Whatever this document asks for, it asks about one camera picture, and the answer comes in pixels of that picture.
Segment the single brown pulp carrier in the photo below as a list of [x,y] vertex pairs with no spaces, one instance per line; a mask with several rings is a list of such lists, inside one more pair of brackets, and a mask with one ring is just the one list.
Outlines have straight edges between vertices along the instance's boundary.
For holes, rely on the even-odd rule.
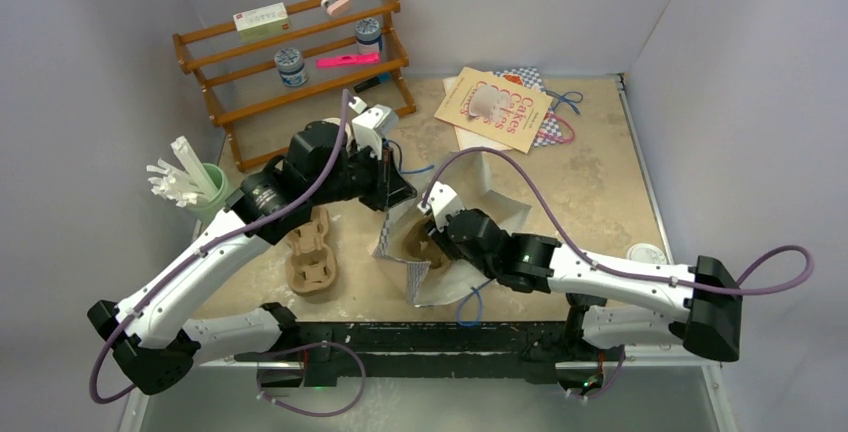
[[414,222],[401,240],[402,257],[414,262],[428,262],[431,269],[448,266],[451,260],[428,234],[431,220],[427,217]]

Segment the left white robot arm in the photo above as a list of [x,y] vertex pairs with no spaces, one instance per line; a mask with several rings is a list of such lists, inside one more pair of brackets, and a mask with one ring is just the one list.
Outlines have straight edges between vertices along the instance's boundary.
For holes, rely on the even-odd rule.
[[306,224],[324,204],[357,200],[386,211],[415,196],[400,174],[386,128],[354,120],[315,121],[287,151],[247,176],[206,231],[164,271],[118,302],[101,300],[88,319],[131,385],[161,393],[195,366],[231,355],[292,357],[301,342],[296,316],[279,303],[211,320],[194,312],[232,275]]

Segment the blue checkered paper bag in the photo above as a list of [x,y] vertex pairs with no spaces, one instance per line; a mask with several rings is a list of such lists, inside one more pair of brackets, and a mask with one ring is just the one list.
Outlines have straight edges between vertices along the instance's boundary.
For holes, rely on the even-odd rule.
[[[482,153],[465,155],[439,177],[444,189],[455,192],[462,204],[477,208],[507,232],[520,231],[531,206],[496,189],[492,171]],[[521,309],[502,286],[489,281],[464,260],[451,260],[441,269],[428,262],[402,257],[401,240],[410,226],[424,218],[416,196],[391,208],[372,247],[376,271],[374,290],[365,300],[367,321],[450,321],[465,324],[484,320],[508,320]]]

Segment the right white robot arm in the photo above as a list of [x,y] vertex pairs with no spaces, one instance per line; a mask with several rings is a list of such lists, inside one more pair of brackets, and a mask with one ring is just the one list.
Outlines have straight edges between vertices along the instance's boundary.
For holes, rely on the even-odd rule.
[[520,293],[582,294],[625,304],[592,305],[564,328],[561,344],[576,359],[623,343],[680,344],[704,359],[735,362],[740,355],[742,299],[724,264],[701,256],[693,266],[650,265],[589,252],[559,240],[510,234],[479,209],[442,222],[428,218],[425,236],[450,259],[464,260]]

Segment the brown pulp cup carrier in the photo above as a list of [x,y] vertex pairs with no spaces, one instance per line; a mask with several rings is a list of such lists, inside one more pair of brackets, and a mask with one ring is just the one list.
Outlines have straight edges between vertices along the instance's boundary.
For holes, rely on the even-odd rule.
[[286,280],[297,295],[310,296],[330,289],[338,278],[338,265],[327,244],[330,219],[325,207],[314,207],[308,222],[289,232],[284,241],[290,254]]

